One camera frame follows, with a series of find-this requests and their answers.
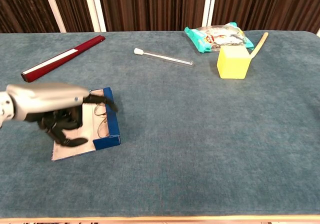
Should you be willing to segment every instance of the wooden stick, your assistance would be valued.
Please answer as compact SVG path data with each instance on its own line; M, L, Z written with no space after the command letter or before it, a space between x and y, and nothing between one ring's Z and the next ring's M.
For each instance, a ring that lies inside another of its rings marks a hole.
M143 222L209 222L225 224L237 222L319 222L320 215L226 215L226 216L137 216L137 217L18 217L0 218L2 223L143 223Z
M268 32L265 32L265 33L263 34L263 36L261 37L259 43L256 45L255 49L254 49L254 50L251 52L251 54L250 54L250 58L251 58L251 59L253 59L253 58L257 55L257 53L259 52L260 48L261 48L262 45L265 43L268 35L269 35Z

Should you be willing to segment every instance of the yellow sponge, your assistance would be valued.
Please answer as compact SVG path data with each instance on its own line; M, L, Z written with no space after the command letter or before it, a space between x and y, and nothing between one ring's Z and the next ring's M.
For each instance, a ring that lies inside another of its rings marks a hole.
M265 32L251 54L243 45L221 46L216 64L220 77L222 79L244 79L251 60L258 53L267 36L268 32Z

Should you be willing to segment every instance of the open box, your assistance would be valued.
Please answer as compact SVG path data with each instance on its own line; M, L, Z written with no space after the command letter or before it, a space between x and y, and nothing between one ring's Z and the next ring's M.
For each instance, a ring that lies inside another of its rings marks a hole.
M114 100L110 87L95 89L91 94ZM74 130L63 130L69 139L86 138L88 142L77 147L53 143L52 161L66 159L120 145L120 132L116 113L104 104L82 104L83 125Z

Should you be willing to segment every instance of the eyeglasses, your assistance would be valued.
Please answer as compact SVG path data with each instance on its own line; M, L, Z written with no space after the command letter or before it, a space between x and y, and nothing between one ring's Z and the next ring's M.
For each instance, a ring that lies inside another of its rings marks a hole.
M108 122L107 122L107 112L106 112L106 105L104 103L100 103L96 105L94 108L94 114L96 116L102 116L103 120L98 126L97 134L100 138L107 137L109 135L108 131Z

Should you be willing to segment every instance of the brown curtain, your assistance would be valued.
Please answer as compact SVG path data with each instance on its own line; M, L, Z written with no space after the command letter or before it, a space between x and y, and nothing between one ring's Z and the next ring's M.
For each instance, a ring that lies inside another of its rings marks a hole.
M93 32L87 0L55 0L67 32Z
M202 25L205 0L100 0L107 31L175 31Z
M0 0L0 33L59 32L48 0Z
M320 0L215 0L212 25L237 22L243 30L317 33Z

